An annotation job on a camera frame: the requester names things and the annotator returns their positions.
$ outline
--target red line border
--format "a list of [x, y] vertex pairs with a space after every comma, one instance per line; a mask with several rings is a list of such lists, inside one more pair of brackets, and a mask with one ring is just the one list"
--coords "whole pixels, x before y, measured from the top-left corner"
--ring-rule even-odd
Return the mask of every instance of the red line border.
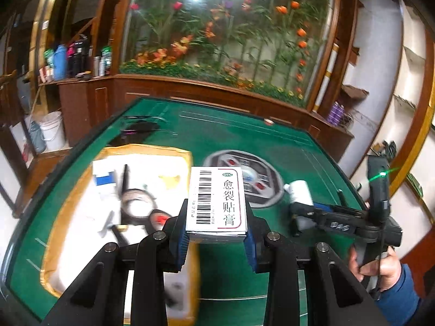
[[237, 170], [234, 168], [218, 168], [218, 170], [234, 170], [236, 172], [236, 178], [237, 178], [237, 192], [239, 195], [239, 215], [240, 215], [240, 224], [237, 227], [228, 227], [228, 228], [221, 228], [221, 227], [217, 227], [218, 229], [236, 229], [238, 227], [240, 227], [242, 225], [242, 207], [241, 207], [241, 201], [240, 201], [240, 182], [239, 182], [239, 175], [237, 173]]

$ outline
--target white bucket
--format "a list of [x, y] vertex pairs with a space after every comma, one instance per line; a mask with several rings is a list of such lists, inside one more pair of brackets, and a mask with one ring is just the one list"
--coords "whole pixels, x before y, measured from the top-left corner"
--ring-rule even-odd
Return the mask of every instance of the white bucket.
[[65, 135], [61, 112], [51, 112], [45, 115], [39, 126], [47, 145], [47, 151], [58, 151], [64, 148]]

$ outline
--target green table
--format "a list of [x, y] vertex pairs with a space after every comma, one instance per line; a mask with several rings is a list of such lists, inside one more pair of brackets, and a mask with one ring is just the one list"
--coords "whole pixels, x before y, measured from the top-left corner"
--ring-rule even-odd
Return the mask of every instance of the green table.
[[[62, 174], [54, 173], [49, 192], [35, 198], [34, 212], [13, 239], [16, 244], [8, 265], [4, 288], [23, 304], [36, 319], [42, 319], [56, 302], [39, 282], [38, 267], [44, 254], [51, 226], [68, 193], [99, 151], [114, 138], [124, 122], [121, 114], [112, 117], [97, 136], [74, 148], [64, 163]], [[307, 181], [313, 200], [338, 204], [341, 189], [350, 207], [360, 209], [362, 202], [338, 166], [305, 131], [274, 124], [262, 119], [187, 102], [161, 99], [136, 101], [124, 115], [152, 115], [164, 118], [162, 129], [149, 136], [145, 143], [171, 146], [192, 152], [194, 165], [202, 165], [211, 153], [236, 149], [257, 155], [281, 174], [285, 183]], [[255, 209], [254, 214], [265, 218], [272, 230], [289, 235], [286, 206], [288, 195], [275, 205]], [[342, 257], [351, 241], [313, 232], [303, 243], [327, 241]], [[256, 275], [249, 267], [241, 243], [201, 245], [201, 305], [198, 325], [256, 326], [263, 324], [268, 275]], [[301, 325], [307, 324], [305, 280], [300, 272]]]

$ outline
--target blue plastic jug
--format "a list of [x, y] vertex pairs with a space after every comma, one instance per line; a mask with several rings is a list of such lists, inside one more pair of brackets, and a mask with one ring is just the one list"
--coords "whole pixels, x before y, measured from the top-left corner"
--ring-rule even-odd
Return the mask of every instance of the blue plastic jug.
[[59, 45], [54, 52], [54, 80], [60, 81], [67, 77], [67, 48], [65, 45]]

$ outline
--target hand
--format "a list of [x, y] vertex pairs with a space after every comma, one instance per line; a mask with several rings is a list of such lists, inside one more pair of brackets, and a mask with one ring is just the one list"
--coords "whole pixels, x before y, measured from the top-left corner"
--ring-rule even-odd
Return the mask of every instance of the hand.
[[[402, 265], [400, 264], [396, 252], [391, 246], [388, 247], [387, 253], [388, 256], [384, 259], [381, 259], [381, 292], [394, 286], [402, 273]], [[348, 267], [358, 281], [361, 282], [365, 275], [378, 275], [379, 261], [371, 261], [359, 268], [356, 258], [357, 254], [355, 247], [352, 245], [352, 247], [349, 249]]]

